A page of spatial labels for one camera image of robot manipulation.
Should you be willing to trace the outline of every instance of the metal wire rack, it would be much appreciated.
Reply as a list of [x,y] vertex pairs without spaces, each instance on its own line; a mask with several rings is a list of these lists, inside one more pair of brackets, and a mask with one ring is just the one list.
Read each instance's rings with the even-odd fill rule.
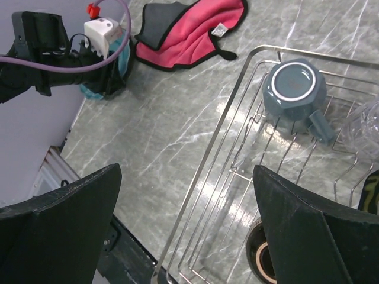
[[180,275],[177,280],[183,283],[259,283],[244,254],[249,227],[259,217],[252,181],[256,164],[324,197],[356,206],[362,182],[376,167],[374,161],[347,151],[340,134],[326,147],[309,135],[283,134],[266,120],[261,87],[283,57],[306,58],[324,74],[324,112],[337,133],[353,109],[379,92],[379,64],[277,46],[255,48],[189,186],[152,283],[158,282],[163,265],[167,275]]

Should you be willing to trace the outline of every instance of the gray marble countertop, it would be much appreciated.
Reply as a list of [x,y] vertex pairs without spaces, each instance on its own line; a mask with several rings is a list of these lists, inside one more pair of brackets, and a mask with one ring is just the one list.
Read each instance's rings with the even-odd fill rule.
[[[130,4],[133,34],[148,2]],[[174,73],[137,63],[122,95],[109,102],[86,101],[62,153],[80,176],[110,163],[121,165],[115,214],[157,258],[254,47],[272,44],[379,62],[375,0],[270,0],[249,1],[249,6],[242,26],[220,41],[223,49],[238,54],[235,61],[216,56]],[[245,268],[242,274],[248,273]]]

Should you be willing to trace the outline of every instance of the mug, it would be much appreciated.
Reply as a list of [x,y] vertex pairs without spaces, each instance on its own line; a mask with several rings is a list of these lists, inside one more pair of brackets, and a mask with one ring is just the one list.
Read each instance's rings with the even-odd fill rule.
[[326,99],[326,81],[307,60],[290,60],[272,68],[263,99],[267,119],[279,129],[310,132],[326,145],[334,142],[336,134],[320,110]]

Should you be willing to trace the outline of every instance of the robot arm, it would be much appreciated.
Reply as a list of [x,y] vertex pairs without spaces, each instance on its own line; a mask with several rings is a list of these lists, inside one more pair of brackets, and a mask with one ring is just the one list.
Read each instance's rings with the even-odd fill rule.
[[[79,51],[72,50],[72,40],[76,35],[71,40],[68,39],[59,15],[16,12],[12,15],[12,23],[15,40],[7,57],[71,68],[90,66],[103,61],[104,56],[107,56],[96,49],[96,44],[95,48],[91,44],[91,41],[104,41],[104,38],[93,38],[96,33],[91,33],[92,38],[85,35],[86,40],[81,41]],[[118,59],[102,68],[83,73],[56,73],[18,64],[0,63],[0,103],[15,98],[32,86],[40,94],[51,96],[51,87],[78,84],[84,84],[104,97],[124,88],[125,83],[118,71]]]

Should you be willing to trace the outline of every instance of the white wall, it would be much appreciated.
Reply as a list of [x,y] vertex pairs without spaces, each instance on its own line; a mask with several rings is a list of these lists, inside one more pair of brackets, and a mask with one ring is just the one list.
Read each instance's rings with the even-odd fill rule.
[[[92,0],[2,0],[0,8],[0,54],[14,40],[11,15],[16,11],[59,14],[68,37],[83,32]],[[101,15],[119,20],[122,9],[116,1],[104,1]],[[0,207],[27,198],[38,169],[51,145],[59,146],[81,105],[77,86],[52,88],[52,97],[34,88],[0,104]]]

